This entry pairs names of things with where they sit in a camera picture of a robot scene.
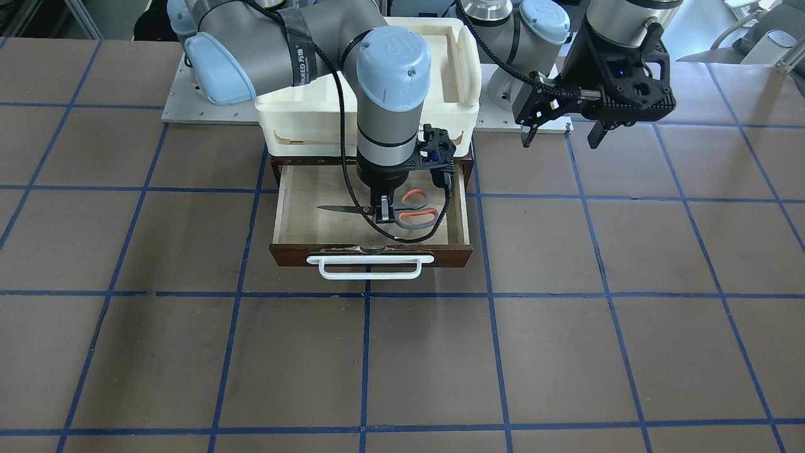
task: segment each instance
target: tiled surface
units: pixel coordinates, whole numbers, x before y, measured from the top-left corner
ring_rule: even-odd
[[[706,426],[657,428],[650,431],[657,453],[711,451],[758,453],[779,451],[768,426]]]
[[[159,122],[175,44],[95,48],[0,49],[0,451],[805,451],[789,81],[478,135],[469,266],[336,282],[276,266],[259,129]]]

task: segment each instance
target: white cylinder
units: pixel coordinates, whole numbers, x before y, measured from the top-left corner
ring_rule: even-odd
[[[768,64],[777,63],[789,49],[797,44],[793,36],[782,30],[772,30],[766,33],[741,64]]]

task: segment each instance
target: drawer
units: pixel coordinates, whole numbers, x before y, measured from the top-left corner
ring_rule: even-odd
[[[456,165],[450,207],[436,234],[422,243],[402,244],[377,233],[361,215],[317,208],[322,205],[352,205],[340,165],[284,164],[280,167],[274,238],[269,247],[271,255],[279,266],[320,265],[324,259],[327,265],[463,268],[473,253],[473,246],[469,243],[462,167],[461,164]],[[369,188],[358,179],[354,165],[349,166],[349,173],[358,200],[368,201]],[[429,172],[411,172],[408,181],[397,193],[415,188],[424,189],[430,197],[430,207],[441,211],[444,191],[433,186]],[[405,239],[418,238],[430,231],[404,230],[393,223],[380,227]],[[399,276],[412,278],[412,273],[400,272]],[[332,278],[326,272],[322,272],[322,275]],[[358,276],[361,280],[366,277],[362,274]],[[347,276],[337,278],[349,279]]]

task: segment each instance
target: blue cap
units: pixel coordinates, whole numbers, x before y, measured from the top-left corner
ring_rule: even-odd
[[[204,94],[216,106],[227,106],[257,97],[246,71],[215,36],[201,31],[188,38],[184,49],[193,63]]]
[[[369,32],[357,58],[357,79],[375,104],[393,112],[413,110],[431,88],[431,48],[405,27]]]
[[[551,44],[564,44],[570,32],[570,16],[551,0],[522,0],[523,22],[540,38]]]
[[[190,36],[196,33],[196,24],[184,0],[167,0],[167,17],[171,18],[171,28],[177,35]]]

